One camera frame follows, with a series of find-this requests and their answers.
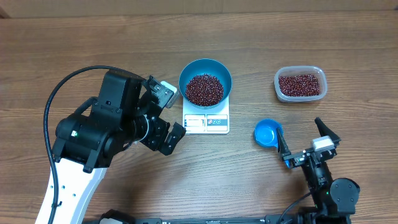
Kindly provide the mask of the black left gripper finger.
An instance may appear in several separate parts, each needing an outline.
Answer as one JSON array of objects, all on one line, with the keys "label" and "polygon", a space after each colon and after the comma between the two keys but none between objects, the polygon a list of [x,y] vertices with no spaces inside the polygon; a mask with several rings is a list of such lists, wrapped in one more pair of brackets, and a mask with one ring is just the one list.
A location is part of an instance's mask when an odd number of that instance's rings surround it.
[{"label": "black left gripper finger", "polygon": [[149,95],[153,99],[161,99],[162,95],[162,87],[158,80],[156,80],[152,75],[145,81],[143,81],[143,85],[146,89],[146,94]]},{"label": "black left gripper finger", "polygon": [[162,141],[159,152],[165,156],[171,155],[185,133],[186,129],[181,124],[174,123],[172,131],[168,133],[165,140]]}]

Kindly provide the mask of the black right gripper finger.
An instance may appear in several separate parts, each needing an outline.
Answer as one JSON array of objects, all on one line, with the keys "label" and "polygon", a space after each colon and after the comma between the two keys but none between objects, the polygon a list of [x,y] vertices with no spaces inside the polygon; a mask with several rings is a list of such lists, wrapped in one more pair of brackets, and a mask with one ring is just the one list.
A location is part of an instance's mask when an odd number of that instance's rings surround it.
[{"label": "black right gripper finger", "polygon": [[321,137],[329,136],[334,145],[338,146],[340,144],[341,138],[330,128],[328,128],[321,118],[316,117],[315,124],[317,125],[318,132],[320,133]]},{"label": "black right gripper finger", "polygon": [[280,159],[284,161],[287,156],[291,155],[291,151],[289,150],[289,147],[286,144],[281,128],[277,128],[277,142],[278,142],[277,152],[279,154]]}]

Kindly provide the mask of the blue plastic measuring scoop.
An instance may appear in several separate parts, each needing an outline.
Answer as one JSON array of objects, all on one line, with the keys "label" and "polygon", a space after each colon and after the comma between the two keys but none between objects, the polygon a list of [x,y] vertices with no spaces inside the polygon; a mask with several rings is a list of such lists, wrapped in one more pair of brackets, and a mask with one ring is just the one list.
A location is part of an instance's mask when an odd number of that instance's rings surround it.
[{"label": "blue plastic measuring scoop", "polygon": [[254,128],[254,140],[255,142],[264,148],[278,148],[277,142],[277,128],[284,131],[282,125],[273,119],[264,119],[256,125]]}]

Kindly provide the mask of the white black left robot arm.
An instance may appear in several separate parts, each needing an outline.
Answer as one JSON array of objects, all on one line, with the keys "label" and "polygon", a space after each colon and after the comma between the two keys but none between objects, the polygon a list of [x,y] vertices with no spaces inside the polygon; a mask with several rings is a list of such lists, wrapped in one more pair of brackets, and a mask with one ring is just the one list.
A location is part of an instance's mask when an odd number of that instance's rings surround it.
[{"label": "white black left robot arm", "polygon": [[173,153],[186,130],[162,120],[164,108],[178,98],[173,85],[154,77],[105,66],[98,96],[62,119],[49,139],[49,109],[66,76],[50,94],[44,110],[44,139],[50,177],[36,223],[82,223],[88,204],[113,157],[140,142],[165,156]]}]

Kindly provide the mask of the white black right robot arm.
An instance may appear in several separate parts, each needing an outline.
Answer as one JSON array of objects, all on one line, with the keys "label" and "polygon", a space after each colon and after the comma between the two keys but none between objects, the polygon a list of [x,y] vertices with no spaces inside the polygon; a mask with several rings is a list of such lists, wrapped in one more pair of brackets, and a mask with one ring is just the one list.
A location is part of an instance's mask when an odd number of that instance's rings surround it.
[{"label": "white black right robot arm", "polygon": [[341,138],[329,129],[320,118],[315,118],[320,137],[312,140],[308,149],[292,154],[286,144],[280,128],[277,128],[277,140],[280,159],[287,168],[302,169],[309,193],[292,204],[311,196],[313,207],[302,207],[292,223],[350,223],[355,214],[359,199],[359,185],[348,178],[333,179],[327,160],[334,158]]}]

